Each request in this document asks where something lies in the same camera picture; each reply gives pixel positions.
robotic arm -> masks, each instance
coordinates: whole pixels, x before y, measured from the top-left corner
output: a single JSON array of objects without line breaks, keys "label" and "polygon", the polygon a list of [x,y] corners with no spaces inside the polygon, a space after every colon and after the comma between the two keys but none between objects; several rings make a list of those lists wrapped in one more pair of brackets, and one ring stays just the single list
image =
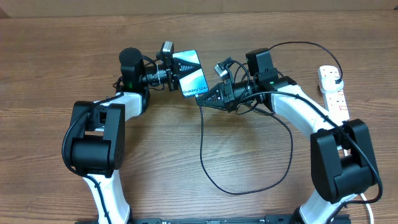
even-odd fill
[{"label": "robotic arm", "polygon": [[[118,172],[124,157],[124,124],[145,112],[150,98],[149,87],[165,83],[169,91],[180,87],[184,96],[196,96],[199,106],[228,112],[236,110],[240,103],[252,100],[264,103],[310,140],[313,195],[293,215],[267,215],[266,224],[326,223],[345,202],[378,183],[367,126],[358,119],[342,121],[333,117],[305,95],[294,80],[278,78],[268,49],[246,54],[252,77],[248,75],[247,81],[234,82],[229,70],[233,64],[230,58],[218,63],[215,70],[223,82],[211,90],[196,51],[174,53],[172,42],[165,42],[157,54],[159,65],[134,48],[124,49],[119,59],[123,86],[117,83],[116,96],[107,100],[75,103],[62,148],[65,165],[82,176],[93,193],[99,213],[98,221],[93,223],[139,223],[132,219]],[[150,65],[145,66],[143,60],[148,60]],[[325,122],[320,113],[337,126]],[[361,148],[367,160],[354,150],[348,157],[339,157],[338,149],[352,146],[341,129]],[[87,131],[102,131],[103,136],[89,135]],[[349,223],[349,218],[336,217],[334,223]]]},{"label": "robotic arm", "polygon": [[[248,78],[247,81],[235,83],[229,71],[231,59],[227,58],[215,66],[216,73],[224,82],[198,97],[197,104],[231,112],[240,103],[256,100],[288,119],[311,142],[311,173],[315,191],[293,215],[282,219],[285,222],[278,222],[275,215],[266,216],[266,220],[275,220],[274,223],[280,224],[326,223],[342,205],[378,183],[368,127],[359,119],[343,121],[334,117],[311,100],[291,78],[279,78],[268,49],[249,52],[246,60],[252,80]],[[369,162],[353,147],[347,136],[359,146],[358,149]],[[340,158],[339,149],[351,148],[351,155]],[[335,223],[339,222],[346,223],[347,220],[335,220]]]},{"label": "robotic arm", "polygon": [[[125,122],[145,112],[149,87],[167,83],[170,91],[180,87],[184,96],[208,91],[195,50],[174,53],[173,42],[166,41],[157,59],[160,65],[138,49],[124,49],[119,55],[124,85],[117,83],[116,96],[104,101],[77,101],[73,106],[62,156],[65,165],[90,186],[99,213],[94,223],[132,223],[118,169],[124,158]],[[144,60],[152,65],[145,66]],[[101,131],[103,136],[86,131]]]}]

white power strip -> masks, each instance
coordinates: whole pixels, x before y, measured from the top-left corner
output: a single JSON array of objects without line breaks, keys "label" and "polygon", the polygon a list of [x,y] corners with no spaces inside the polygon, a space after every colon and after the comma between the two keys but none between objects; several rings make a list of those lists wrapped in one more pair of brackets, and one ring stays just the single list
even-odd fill
[{"label": "white power strip", "polygon": [[344,82],[336,84],[339,79],[338,69],[331,65],[324,65],[318,69],[319,87],[322,92],[325,109],[333,115],[346,121],[349,120],[347,102],[343,92]]}]

wooden table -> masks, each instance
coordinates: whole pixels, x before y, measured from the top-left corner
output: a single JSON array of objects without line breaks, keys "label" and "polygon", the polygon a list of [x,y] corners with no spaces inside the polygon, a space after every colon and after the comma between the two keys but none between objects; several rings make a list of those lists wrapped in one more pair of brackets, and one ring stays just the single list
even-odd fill
[{"label": "wooden table", "polygon": [[[344,70],[350,115],[370,128],[383,199],[377,223],[397,223],[398,12],[108,16],[0,20],[0,223],[73,223],[97,211],[86,183],[62,162],[72,106],[114,94],[118,54],[136,47],[154,57],[163,41],[196,49],[209,86],[217,61],[278,42],[306,40],[329,48]],[[317,69],[330,56],[311,45],[272,50],[274,65],[322,103]],[[126,123],[121,169],[136,218],[261,217],[292,213],[313,191],[310,145],[295,128],[286,179],[266,192],[226,195],[199,161],[200,114],[193,98],[153,92],[144,115]],[[222,187],[249,190],[278,181],[289,158],[289,135],[277,121],[205,108],[204,160]],[[366,195],[375,196],[377,187]],[[362,205],[353,223],[367,223]]]}]

wooden surface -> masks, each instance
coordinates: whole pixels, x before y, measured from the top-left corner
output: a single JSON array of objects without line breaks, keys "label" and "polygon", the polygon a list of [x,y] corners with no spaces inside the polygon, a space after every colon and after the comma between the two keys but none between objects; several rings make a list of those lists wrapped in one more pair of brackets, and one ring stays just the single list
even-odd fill
[{"label": "wooden surface", "polygon": [[0,0],[11,18],[393,10],[398,0]]},{"label": "wooden surface", "polygon": [[[289,40],[328,47],[344,70],[352,118],[370,128],[383,199],[372,205],[376,223],[397,223],[398,13],[296,12],[203,16],[111,16],[0,20],[0,223],[73,223],[97,211],[86,183],[62,162],[61,143],[72,106],[114,93],[118,54],[137,47],[153,57],[164,40],[196,49],[209,86],[217,61]],[[317,69],[333,64],[311,45],[272,50],[274,65],[322,104]],[[231,196],[217,190],[200,167],[200,114],[193,98],[153,92],[144,115],[126,123],[121,169],[124,195],[136,218],[261,217],[292,213],[313,191],[310,145],[295,128],[286,179],[266,192]],[[279,180],[289,157],[289,135],[271,118],[205,108],[204,160],[231,191]],[[368,190],[375,196],[376,187]],[[363,206],[350,206],[353,223],[366,223]]]},{"label": "wooden surface", "polygon": [[8,15],[6,14],[6,12],[4,12],[4,10],[0,6],[0,19],[3,18],[8,18]]}]

black cable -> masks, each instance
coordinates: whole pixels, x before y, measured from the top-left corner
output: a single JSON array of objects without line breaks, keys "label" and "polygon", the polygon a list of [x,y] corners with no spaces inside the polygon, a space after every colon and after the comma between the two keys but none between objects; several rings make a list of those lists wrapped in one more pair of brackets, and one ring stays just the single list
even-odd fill
[{"label": "black cable", "polygon": [[277,72],[279,75],[281,75],[282,77],[285,77],[285,75],[282,74],[282,72],[280,72],[278,69],[276,70],[276,72]]},{"label": "black cable", "polygon": [[89,180],[91,180],[94,183],[94,188],[97,189],[98,191],[98,195],[99,195],[99,199],[101,200],[101,206],[104,210],[105,213],[105,217],[108,221],[109,224],[111,224],[111,217],[109,217],[109,212],[107,211],[106,207],[105,207],[105,200],[104,200],[104,195],[102,194],[101,188],[100,188],[100,183],[98,183],[94,177],[86,175],[84,178],[87,178]]},{"label": "black cable", "polygon": [[123,76],[119,77],[118,80],[112,85],[112,87],[116,89],[116,93],[122,91],[122,89],[120,88],[121,82],[123,82]]},{"label": "black cable", "polygon": [[246,85],[246,87],[245,87],[245,89],[244,89],[242,95],[239,97],[239,100],[240,100],[240,99],[244,96],[244,94],[246,93],[246,91],[247,91],[248,88],[249,88],[250,74],[249,74],[249,71],[247,70],[247,68],[246,68],[241,62],[239,62],[239,61],[237,61],[237,60],[232,60],[232,59],[231,59],[231,61],[234,62],[234,63],[236,63],[236,64],[238,64],[240,68],[242,67],[243,70],[244,70],[244,72],[245,72],[245,76],[248,77],[248,83],[247,83],[247,85]]},{"label": "black cable", "polygon": [[[251,107],[250,103],[243,103],[243,105]],[[254,110],[254,112],[256,112],[258,114],[261,114],[261,115],[264,115],[264,116],[271,116],[271,115],[275,114],[275,112],[268,112],[268,111],[265,111],[263,109],[257,108],[257,106],[253,106],[253,110]]]},{"label": "black cable", "polygon": [[276,116],[272,115],[274,119],[276,119],[279,123],[281,123],[283,126],[285,126],[285,128],[288,130],[289,134],[290,134],[290,139],[291,139],[291,143],[292,143],[292,147],[290,150],[290,159],[289,159],[289,164],[287,166],[286,172],[283,175],[283,177],[276,183],[265,187],[263,189],[258,189],[258,190],[251,190],[251,191],[247,191],[247,192],[228,192],[224,189],[222,189],[221,187],[219,187],[216,182],[214,182],[214,180],[209,176],[209,174],[206,171],[205,165],[203,165],[203,157],[202,157],[202,149],[203,149],[203,130],[204,130],[204,121],[203,121],[203,110],[201,108],[201,106],[199,106],[200,109],[200,118],[201,118],[201,136],[200,136],[200,164],[201,167],[203,168],[203,171],[205,171],[206,176],[209,178],[209,180],[214,184],[214,186],[216,186],[216,188],[218,188],[220,191],[230,194],[230,195],[246,195],[246,194],[253,194],[253,193],[258,193],[258,192],[262,192],[268,189],[271,189],[273,187],[275,187],[276,185],[280,184],[286,177],[287,173],[289,172],[290,169],[290,165],[292,163],[292,157],[293,157],[293,135],[292,132],[290,130],[290,128],[283,122],[281,121],[279,118],[277,118]]},{"label": "black cable", "polygon": [[150,65],[150,64],[153,64],[154,67],[156,67],[155,60],[151,59],[150,57],[145,56],[145,55],[142,55],[142,59],[149,62],[149,63],[147,63],[145,66],[148,66],[148,65]]},{"label": "black cable", "polygon": [[327,223],[346,205],[349,204],[371,204],[371,203],[375,203],[378,200],[380,200],[382,194],[383,194],[383,185],[380,179],[379,174],[377,174],[375,168],[373,167],[373,165],[370,163],[368,157],[365,155],[365,153],[359,148],[359,146],[354,142],[353,139],[351,139],[351,137],[344,132],[344,130],[339,127],[336,123],[334,123],[327,115],[324,115],[314,104],[312,104],[310,101],[308,101],[307,99],[301,97],[300,95],[295,95],[295,94],[291,94],[291,93],[284,93],[284,92],[280,92],[280,91],[264,91],[264,92],[260,92],[260,93],[255,93],[251,96],[245,97],[243,99],[241,99],[241,102],[245,102],[245,101],[249,101],[252,100],[253,98],[255,98],[256,96],[259,95],[263,95],[263,94],[280,94],[280,95],[285,95],[285,96],[291,96],[294,98],[297,98],[299,100],[302,100],[303,102],[305,102],[307,105],[309,105],[315,112],[317,112],[325,121],[327,121],[328,123],[330,123],[333,127],[335,127],[338,132],[345,138],[348,140],[350,146],[352,149],[354,149],[356,152],[360,153],[360,155],[362,156],[362,158],[368,163],[370,170],[373,173],[374,178],[376,179],[376,182],[379,186],[379,192],[377,193],[377,196],[374,199],[371,200],[351,200],[349,202],[343,202],[341,203],[341,205],[335,210],[335,212],[329,217]]},{"label": "black cable", "polygon": [[[117,99],[117,98],[119,98],[119,97],[122,97],[122,96],[123,96],[123,92],[121,92],[119,95],[116,95],[116,96],[114,96],[114,97],[110,97],[110,98],[107,98],[107,99],[105,99],[105,100],[101,100],[101,101],[98,101],[98,102],[96,102],[96,103],[91,104],[86,110],[84,110],[83,112],[81,112],[81,113],[79,114],[79,116],[78,116],[78,117],[72,122],[72,124],[69,126],[68,131],[66,132],[65,137],[63,138],[63,142],[62,142],[62,159],[63,159],[63,163],[66,165],[66,167],[67,167],[72,173],[74,173],[74,174],[76,174],[76,175],[79,175],[79,176],[82,176],[82,175],[78,174],[77,171],[76,171],[75,169],[73,169],[73,168],[70,166],[70,164],[67,163],[67,161],[66,161],[65,147],[66,147],[66,140],[69,138],[69,135],[70,135],[70,131],[76,126],[77,122],[79,122],[79,120],[82,119],[82,117],[84,117],[84,115],[87,115],[87,112],[89,112],[89,110],[92,110],[94,107],[96,107],[96,106],[98,106],[98,105],[100,105],[100,104],[102,104],[102,103],[106,103],[106,102],[109,102],[109,101],[111,101],[111,100],[115,100],[115,99]],[[103,195],[102,195],[102,192],[101,192],[101,189],[100,189],[100,184],[97,183],[97,181],[95,181],[95,179],[94,179],[93,177],[89,176],[89,175],[84,175],[84,176],[82,176],[82,177],[85,177],[85,178],[91,180],[91,181],[95,184],[95,186],[96,186],[96,188],[97,188],[97,191],[98,191],[99,198],[101,199],[101,206],[102,206],[102,208],[103,208],[103,210],[104,210],[105,217],[106,217],[106,219],[108,220],[108,223],[111,224],[111,219],[110,219],[109,213],[108,213],[108,211],[106,210],[106,207],[105,207],[105,202],[104,202],[104,198],[103,198]]]},{"label": "black cable", "polygon": [[161,89],[155,88],[155,87],[149,87],[151,90],[156,90],[156,91],[163,91],[165,89],[165,85],[163,83],[163,87]]},{"label": "black cable", "polygon": [[150,65],[150,64],[153,64],[153,62],[148,62],[148,63],[146,63],[144,66],[146,67],[146,66],[148,66],[148,65]]},{"label": "black cable", "polygon": [[236,69],[235,76],[234,76],[234,82],[236,81],[236,76],[238,75],[239,69],[241,69],[240,66],[238,67],[238,69]]},{"label": "black cable", "polygon": [[243,114],[245,114],[245,113],[248,113],[248,112],[250,112],[250,111],[256,109],[256,106],[257,106],[258,104],[259,104],[258,102],[255,103],[250,109],[248,109],[247,111],[242,112],[242,113],[238,113],[238,109],[241,107],[241,105],[239,105],[239,106],[236,108],[236,114],[237,114],[237,115],[243,115]]},{"label": "black cable", "polygon": [[328,52],[333,59],[335,59],[335,62],[337,63],[338,68],[340,69],[340,78],[336,80],[336,84],[339,84],[343,80],[343,69],[341,69],[341,65],[338,62],[337,58],[327,48],[323,47],[320,44],[313,43],[313,42],[308,42],[308,41],[289,41],[289,42],[283,42],[283,43],[275,44],[275,45],[273,45],[272,47],[270,47],[268,49],[271,50],[274,47],[277,47],[277,46],[280,46],[280,45],[284,45],[284,44],[311,44],[311,45],[315,45],[317,47],[322,48],[324,51]]}]

